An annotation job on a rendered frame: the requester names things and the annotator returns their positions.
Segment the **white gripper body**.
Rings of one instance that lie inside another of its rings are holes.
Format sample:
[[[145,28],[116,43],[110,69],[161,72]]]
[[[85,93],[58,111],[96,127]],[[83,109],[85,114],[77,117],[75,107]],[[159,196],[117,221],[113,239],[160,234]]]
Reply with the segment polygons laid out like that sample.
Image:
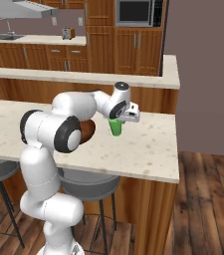
[[[130,103],[129,108],[118,118],[122,122],[138,123],[140,111],[138,104]]]

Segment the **green cup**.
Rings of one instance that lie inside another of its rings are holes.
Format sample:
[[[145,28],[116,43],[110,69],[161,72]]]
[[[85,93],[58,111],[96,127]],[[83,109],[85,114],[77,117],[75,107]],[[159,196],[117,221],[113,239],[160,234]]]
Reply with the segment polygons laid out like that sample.
[[[110,128],[114,136],[121,135],[121,121],[109,120]]]

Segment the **wooden dining island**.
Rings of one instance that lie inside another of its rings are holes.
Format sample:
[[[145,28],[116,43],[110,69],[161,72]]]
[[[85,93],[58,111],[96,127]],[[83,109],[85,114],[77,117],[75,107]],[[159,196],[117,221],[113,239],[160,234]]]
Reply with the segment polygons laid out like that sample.
[[[59,167],[119,175],[123,187],[117,192],[121,221],[136,224],[135,255],[162,255],[179,183],[175,108],[180,89],[176,57],[163,57],[163,75],[141,89],[160,89],[165,110],[140,114],[113,136],[101,115],[94,116],[92,139],[70,154],[55,154]],[[47,104],[0,100],[0,159],[17,161],[25,145],[20,140],[20,117],[28,110],[48,111]]]

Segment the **brown bowl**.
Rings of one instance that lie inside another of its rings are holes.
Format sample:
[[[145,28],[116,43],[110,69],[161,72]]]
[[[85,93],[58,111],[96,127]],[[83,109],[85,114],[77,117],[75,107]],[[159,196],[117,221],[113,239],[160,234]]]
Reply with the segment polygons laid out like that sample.
[[[82,129],[82,138],[81,138],[81,144],[87,142],[92,138],[96,131],[96,124],[92,120],[80,122],[81,129]]]

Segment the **tall wooden cupboard unit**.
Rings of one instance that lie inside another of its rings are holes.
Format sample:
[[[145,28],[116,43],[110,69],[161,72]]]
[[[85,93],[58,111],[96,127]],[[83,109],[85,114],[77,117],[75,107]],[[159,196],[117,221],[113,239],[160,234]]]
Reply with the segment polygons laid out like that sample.
[[[88,69],[92,73],[159,76],[169,0],[160,27],[118,27],[115,0],[84,0]]]

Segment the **steel microwave oven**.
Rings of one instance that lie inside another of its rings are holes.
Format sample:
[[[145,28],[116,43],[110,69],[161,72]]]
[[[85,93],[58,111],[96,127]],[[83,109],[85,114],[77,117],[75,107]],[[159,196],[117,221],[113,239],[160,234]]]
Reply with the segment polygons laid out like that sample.
[[[163,0],[115,0],[118,27],[160,27]]]

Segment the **steel toaster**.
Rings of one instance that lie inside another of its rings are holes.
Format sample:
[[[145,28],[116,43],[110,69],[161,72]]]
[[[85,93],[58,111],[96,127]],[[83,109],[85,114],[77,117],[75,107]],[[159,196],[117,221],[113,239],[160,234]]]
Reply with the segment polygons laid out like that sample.
[[[76,37],[76,33],[75,33],[75,29],[74,28],[65,27],[62,30],[62,32],[63,32],[62,38],[64,40],[72,40],[73,38]]]

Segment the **wooden base cupboard run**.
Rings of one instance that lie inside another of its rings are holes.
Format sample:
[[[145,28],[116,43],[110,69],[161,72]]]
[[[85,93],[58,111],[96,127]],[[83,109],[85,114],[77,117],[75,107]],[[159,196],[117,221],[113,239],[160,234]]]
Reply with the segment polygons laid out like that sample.
[[[0,40],[0,68],[86,72],[86,38],[22,36]]]

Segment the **steel sink with tap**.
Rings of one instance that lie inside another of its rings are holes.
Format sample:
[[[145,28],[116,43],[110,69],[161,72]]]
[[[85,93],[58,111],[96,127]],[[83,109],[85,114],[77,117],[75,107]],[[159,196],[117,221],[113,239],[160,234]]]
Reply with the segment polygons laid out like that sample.
[[[8,32],[5,34],[0,34],[0,40],[9,40],[14,41],[20,38],[23,38],[23,35],[18,35],[14,30],[11,29],[10,23],[7,19],[5,19],[8,26]]]

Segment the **steel extractor hood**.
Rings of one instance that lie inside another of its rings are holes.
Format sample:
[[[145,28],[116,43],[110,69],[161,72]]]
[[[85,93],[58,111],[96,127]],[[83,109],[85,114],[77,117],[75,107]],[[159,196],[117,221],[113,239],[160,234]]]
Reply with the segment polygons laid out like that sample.
[[[0,18],[45,18],[56,16],[58,8],[28,0],[0,0]]]

